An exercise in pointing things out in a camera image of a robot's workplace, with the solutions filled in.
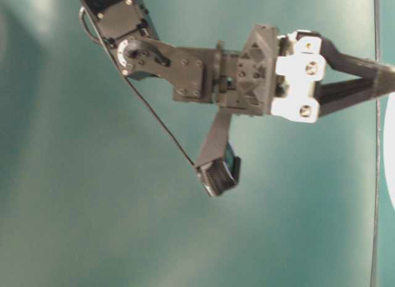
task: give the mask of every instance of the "metal bracket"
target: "metal bracket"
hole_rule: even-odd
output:
[[[321,56],[319,37],[297,40],[297,32],[288,35],[285,56],[277,58],[276,74],[284,76],[285,95],[275,97],[271,114],[294,122],[314,123],[320,115],[320,104],[314,98],[315,86],[325,76],[326,60]]]

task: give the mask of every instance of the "bolt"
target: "bolt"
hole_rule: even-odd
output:
[[[306,65],[306,73],[308,75],[315,75],[318,72],[318,64],[316,62],[309,62]]]
[[[186,91],[183,88],[178,88],[177,93],[180,94],[181,96],[185,96]]]
[[[300,115],[301,115],[301,117],[305,117],[305,118],[310,117],[311,107],[307,106],[307,105],[302,106],[301,110],[300,110]]]

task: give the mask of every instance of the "robotic arm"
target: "robotic arm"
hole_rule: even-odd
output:
[[[164,78],[174,86],[174,101],[218,106],[193,164],[211,196],[238,184],[241,160],[228,143],[233,114],[314,123],[395,91],[395,67],[341,54],[317,32],[279,35],[274,26],[256,25],[242,51],[227,51],[222,42],[215,49],[176,48],[159,40],[143,0],[80,1],[84,29],[125,78]],[[359,79],[323,85],[326,64]]]

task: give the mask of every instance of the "teal backdrop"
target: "teal backdrop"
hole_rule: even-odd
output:
[[[375,56],[373,0],[146,5],[174,45],[242,49],[270,23]],[[370,286],[374,101],[314,125],[235,117],[241,183],[212,199],[83,33],[79,8],[0,0],[0,286]],[[163,80],[136,85],[196,158],[215,107],[173,102]]]

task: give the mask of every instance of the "black cable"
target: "black cable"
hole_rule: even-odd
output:
[[[90,38],[91,41],[93,41],[94,43],[96,43],[98,45],[101,45],[99,38],[93,36],[92,33],[89,31],[88,25],[85,22],[85,15],[86,15],[86,10],[84,7],[81,7],[79,19],[80,19],[82,29],[85,31],[85,33],[88,35],[88,37]]]
[[[110,60],[112,61],[112,63],[115,65],[115,68],[117,69],[118,73],[121,75],[122,79],[125,80],[125,82],[129,85],[129,87],[135,92],[135,94],[137,95],[137,97],[139,98],[139,100],[148,108],[148,110],[150,111],[150,113],[155,117],[155,119],[158,121],[159,125],[165,130],[165,132],[170,136],[170,138],[173,140],[173,142],[176,144],[177,148],[181,151],[181,153],[184,155],[185,159],[188,161],[188,163],[192,166],[194,166],[194,162],[191,160],[191,158],[188,156],[188,154],[186,153],[186,151],[182,148],[180,142],[178,142],[178,140],[176,139],[176,137],[173,135],[173,133],[168,129],[168,127],[166,126],[166,124],[160,119],[160,117],[157,115],[157,113],[155,112],[155,110],[152,108],[152,106],[147,102],[147,100],[145,100],[145,98],[140,94],[140,92],[137,90],[136,86],[126,77],[123,76],[123,74],[121,73],[121,71],[118,69],[118,65],[117,65],[117,61],[114,59],[113,55],[111,54],[111,52],[109,51],[107,45],[105,44],[103,37],[100,35],[99,30],[97,28],[97,26],[95,25],[95,23],[93,22],[91,16],[89,15],[89,13],[87,13],[86,11],[84,11],[83,13],[85,13],[89,20],[92,23],[92,26],[94,28],[95,33],[97,34],[98,38],[96,38],[101,46],[103,47],[104,51],[106,52],[106,54],[109,56]]]

